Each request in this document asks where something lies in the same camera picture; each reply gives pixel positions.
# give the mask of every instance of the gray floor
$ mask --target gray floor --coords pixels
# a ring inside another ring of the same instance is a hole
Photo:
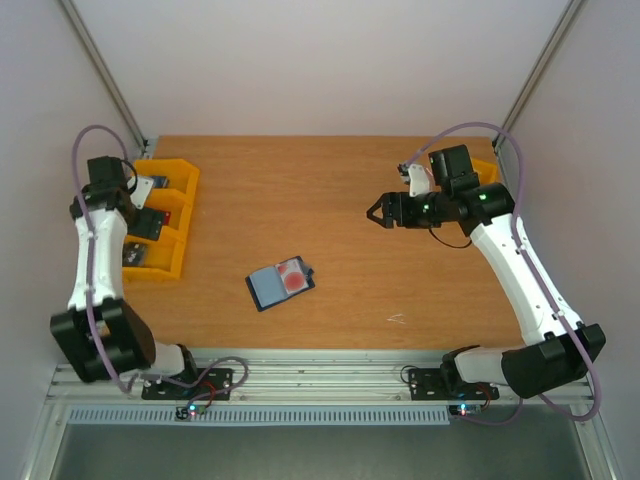
[[[508,409],[495,408],[506,415]],[[528,407],[508,427],[67,428],[54,479],[590,478],[572,422]]]

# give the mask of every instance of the wall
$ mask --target wall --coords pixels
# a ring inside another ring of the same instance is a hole
[[[89,123],[125,129],[57,2],[0,2],[0,65],[0,478],[13,479],[60,358],[49,316],[75,276],[71,145]],[[105,153],[119,153],[106,134],[87,138],[84,158]]]
[[[637,1],[587,2],[513,130],[528,156],[529,236],[563,296],[607,335],[603,418],[626,478],[640,471],[639,24]]]
[[[148,136],[425,135],[501,123],[567,1],[76,3]]]

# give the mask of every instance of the white backdrop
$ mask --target white backdrop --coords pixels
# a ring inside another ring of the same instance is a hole
[[[640,3],[590,0],[513,133],[527,156],[524,218],[564,298],[607,345],[603,418],[640,472]],[[517,183],[515,158],[505,169]]]
[[[71,145],[89,123],[133,141],[57,2],[0,1],[0,65],[0,478],[15,479],[62,359],[49,318],[75,278]],[[81,153],[120,154],[103,133]]]
[[[501,123],[566,3],[76,0],[147,136]]]

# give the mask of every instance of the vent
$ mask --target vent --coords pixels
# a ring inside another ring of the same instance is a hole
[[[169,406],[77,406],[69,417],[72,424],[103,425],[448,425],[444,406],[419,407],[301,407],[214,406],[204,415],[178,420]]]

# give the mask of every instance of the wooden table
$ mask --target wooden table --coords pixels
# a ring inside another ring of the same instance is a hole
[[[162,137],[155,158],[201,169],[183,278],[126,286],[159,341],[190,347],[452,349],[520,343],[511,306],[475,248],[385,230],[366,210],[403,191],[417,137]],[[487,138],[466,143],[494,161]],[[439,232],[464,243],[457,225]],[[258,313],[245,277],[301,255],[316,288]]]

